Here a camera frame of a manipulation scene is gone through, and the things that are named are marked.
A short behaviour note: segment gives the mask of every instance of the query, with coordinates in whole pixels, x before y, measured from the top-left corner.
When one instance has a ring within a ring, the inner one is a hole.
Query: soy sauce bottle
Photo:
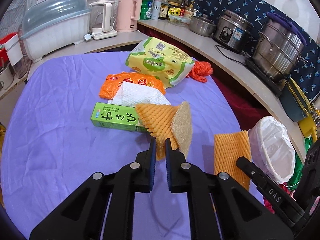
[[[186,0],[181,1],[181,3],[179,4],[179,8],[181,9],[180,16],[183,16],[184,11],[186,10]]]
[[[160,14],[159,14],[160,20],[165,20],[167,18],[168,9],[169,9],[169,2],[168,0],[164,0],[160,8]]]

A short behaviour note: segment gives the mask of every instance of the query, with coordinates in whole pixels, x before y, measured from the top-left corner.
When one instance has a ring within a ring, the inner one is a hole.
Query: orange plastic bag
[[[158,89],[163,95],[165,94],[164,85],[161,80],[154,76],[145,75],[137,72],[122,72],[120,74],[108,75],[103,83],[99,96],[105,99],[113,99],[121,87],[122,82],[135,83]]]
[[[202,83],[206,83],[207,79],[205,76],[211,75],[213,72],[213,69],[211,67],[211,64],[209,62],[205,61],[196,61],[195,65],[187,75],[187,77],[191,77],[194,80],[197,80]]]

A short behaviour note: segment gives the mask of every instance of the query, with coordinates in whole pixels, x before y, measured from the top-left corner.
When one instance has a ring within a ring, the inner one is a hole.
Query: white bottle
[[[152,20],[159,19],[161,3],[162,3],[162,0],[154,0],[152,13],[151,13],[151,19]]]

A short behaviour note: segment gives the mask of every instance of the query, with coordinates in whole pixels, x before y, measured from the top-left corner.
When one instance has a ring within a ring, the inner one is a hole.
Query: pink electric kettle
[[[119,0],[116,16],[116,31],[133,32],[140,19],[142,0]]]

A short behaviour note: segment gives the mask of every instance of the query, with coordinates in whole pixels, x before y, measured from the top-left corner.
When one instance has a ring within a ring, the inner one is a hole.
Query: green wasabi box
[[[147,132],[147,129],[139,123],[134,107],[96,103],[91,122],[99,127]]]

